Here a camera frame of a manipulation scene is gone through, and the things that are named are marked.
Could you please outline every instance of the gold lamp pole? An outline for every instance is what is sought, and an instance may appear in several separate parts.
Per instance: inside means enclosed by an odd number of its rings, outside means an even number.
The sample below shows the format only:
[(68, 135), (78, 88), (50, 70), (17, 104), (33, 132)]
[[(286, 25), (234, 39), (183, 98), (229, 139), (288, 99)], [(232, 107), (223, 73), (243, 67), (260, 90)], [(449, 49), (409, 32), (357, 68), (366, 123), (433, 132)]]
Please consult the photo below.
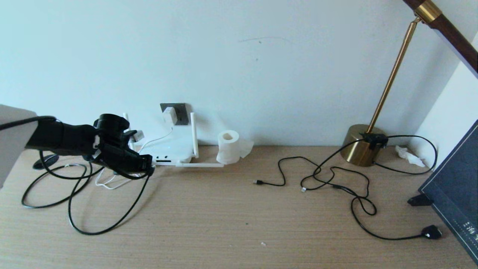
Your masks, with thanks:
[[(467, 65), (475, 76), (478, 78), (478, 52), (473, 46), (466, 40), (466, 38), (454, 27), (454, 25), (443, 15), (442, 11), (431, 0), (403, 0), (410, 8), (413, 9), (416, 18), (408, 26), (407, 33), (403, 39), (402, 47), (397, 56), (397, 60), (390, 73), (390, 77), (387, 81), (387, 85), (383, 90), (382, 97), (379, 104), (375, 109), (372, 120), (369, 125), (356, 124), (348, 129), (345, 136), (343, 145), (358, 141), (366, 137), (373, 137), (374, 135), (385, 135), (385, 133), (375, 127), (377, 118), (382, 110), (383, 104), (390, 88), (395, 80), (400, 64), (402, 63), (405, 52), (408, 45), (412, 40), (413, 33), (417, 26), (417, 23), (422, 21), (430, 28), (436, 29), (442, 34), (444, 38), (456, 49), (456, 53), (460, 58), (463, 58), (463, 62)], [(371, 166), (373, 161), (380, 152), (380, 149), (384, 146), (385, 142), (380, 140), (374, 141), (374, 144), (367, 141), (355, 142), (340, 153), (342, 157), (352, 164), (358, 166)]]

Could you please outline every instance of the robotic arm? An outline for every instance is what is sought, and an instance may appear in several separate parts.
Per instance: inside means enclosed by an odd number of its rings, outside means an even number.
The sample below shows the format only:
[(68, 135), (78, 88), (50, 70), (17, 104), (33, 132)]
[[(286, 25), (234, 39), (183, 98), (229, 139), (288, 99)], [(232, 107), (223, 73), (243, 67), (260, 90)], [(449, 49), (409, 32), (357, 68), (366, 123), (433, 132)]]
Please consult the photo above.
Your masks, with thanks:
[[(130, 123), (122, 117), (102, 114), (93, 126), (69, 125), (53, 117), (40, 119), (38, 123), (15, 125), (15, 120), (31, 116), (35, 114), (0, 105), (0, 126), (4, 126), (0, 127), (0, 188), (24, 148), (49, 150), (63, 156), (83, 156), (86, 161), (119, 174), (151, 175), (154, 172), (151, 155), (139, 155), (128, 147), (129, 140), (138, 131), (124, 132)], [(15, 126), (5, 128), (8, 124)]]

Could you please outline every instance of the desk surface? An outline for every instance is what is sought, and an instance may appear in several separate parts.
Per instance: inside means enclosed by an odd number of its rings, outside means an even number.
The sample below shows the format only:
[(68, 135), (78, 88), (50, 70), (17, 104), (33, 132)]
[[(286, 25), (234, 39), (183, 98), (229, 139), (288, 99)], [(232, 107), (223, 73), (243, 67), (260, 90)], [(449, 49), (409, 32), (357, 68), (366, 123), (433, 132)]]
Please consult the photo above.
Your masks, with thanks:
[[(357, 207), (364, 225), (390, 237), (420, 233), (435, 224), (440, 240), (418, 238), (383, 241), (365, 233), (350, 212), (352, 196), (324, 187), (300, 191), (299, 181), (314, 167), (303, 160), (283, 163), (285, 187), (252, 183), (281, 182), (277, 161), (305, 156), (320, 162), (337, 147), (255, 147), (239, 163), (224, 168), (158, 167), (127, 221), (103, 235), (76, 232), (67, 218), (67, 203), (27, 209), (20, 204), (24, 190), (40, 172), (32, 164), (38, 153), (22, 153), (0, 190), (0, 268), (475, 268), (466, 251), (431, 207), (411, 207), (408, 198), (429, 175), (408, 176), (377, 166), (355, 167), (340, 156), (332, 165), (368, 175), (370, 199), (378, 214)], [(384, 164), (417, 169), (394, 156)], [(212, 161), (217, 147), (201, 147), (200, 161)], [(81, 162), (62, 157), (59, 164)], [(68, 168), (65, 175), (78, 175)], [(323, 177), (330, 176), (328, 170)], [(338, 172), (334, 182), (358, 193), (364, 179)], [(33, 204), (54, 202), (69, 195), (72, 180), (48, 176), (32, 191)], [(115, 223), (129, 208), (143, 180), (109, 191), (92, 182), (73, 200), (75, 223), (98, 231)], [(314, 182), (306, 182), (309, 187)]]

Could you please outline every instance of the white router stand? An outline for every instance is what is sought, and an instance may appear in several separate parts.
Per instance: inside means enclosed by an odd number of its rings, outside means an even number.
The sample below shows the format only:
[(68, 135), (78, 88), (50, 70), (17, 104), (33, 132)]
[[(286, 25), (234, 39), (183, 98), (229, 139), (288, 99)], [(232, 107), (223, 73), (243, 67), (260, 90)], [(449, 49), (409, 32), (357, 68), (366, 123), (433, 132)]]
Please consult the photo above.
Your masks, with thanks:
[(190, 163), (193, 157), (199, 158), (195, 114), (192, 112), (190, 115), (192, 143), (189, 136), (190, 132), (186, 132), (185, 126), (175, 126), (175, 132), (156, 143), (153, 142), (151, 146), (146, 146), (141, 154), (152, 155), (152, 163), (157, 166), (224, 167), (220, 163)]

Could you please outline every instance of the wall socket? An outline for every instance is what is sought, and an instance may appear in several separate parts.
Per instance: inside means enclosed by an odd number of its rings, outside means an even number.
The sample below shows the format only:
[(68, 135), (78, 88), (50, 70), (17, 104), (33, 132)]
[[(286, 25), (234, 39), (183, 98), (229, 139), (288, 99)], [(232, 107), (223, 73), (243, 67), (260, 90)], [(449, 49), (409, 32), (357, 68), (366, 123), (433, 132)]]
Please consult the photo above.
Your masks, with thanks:
[(176, 125), (188, 125), (189, 119), (187, 117), (186, 103), (161, 103), (161, 111), (164, 112), (168, 107), (174, 107), (178, 121)]

